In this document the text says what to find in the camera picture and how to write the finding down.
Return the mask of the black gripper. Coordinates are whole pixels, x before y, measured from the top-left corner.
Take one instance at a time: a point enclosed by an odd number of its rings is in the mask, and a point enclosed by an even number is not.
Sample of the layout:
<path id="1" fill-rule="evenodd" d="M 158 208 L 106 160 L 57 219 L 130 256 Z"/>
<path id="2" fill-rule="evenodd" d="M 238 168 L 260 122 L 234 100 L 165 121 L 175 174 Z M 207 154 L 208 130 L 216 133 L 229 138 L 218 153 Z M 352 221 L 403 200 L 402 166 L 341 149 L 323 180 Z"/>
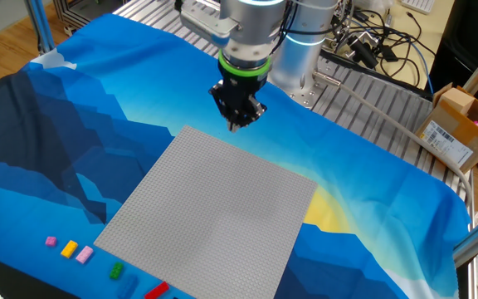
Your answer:
<path id="1" fill-rule="evenodd" d="M 222 116 L 230 132 L 248 126 L 266 112 L 267 107 L 256 99 L 256 93 L 265 83 L 252 78 L 223 78 L 209 90 L 217 107 L 223 109 Z"/>

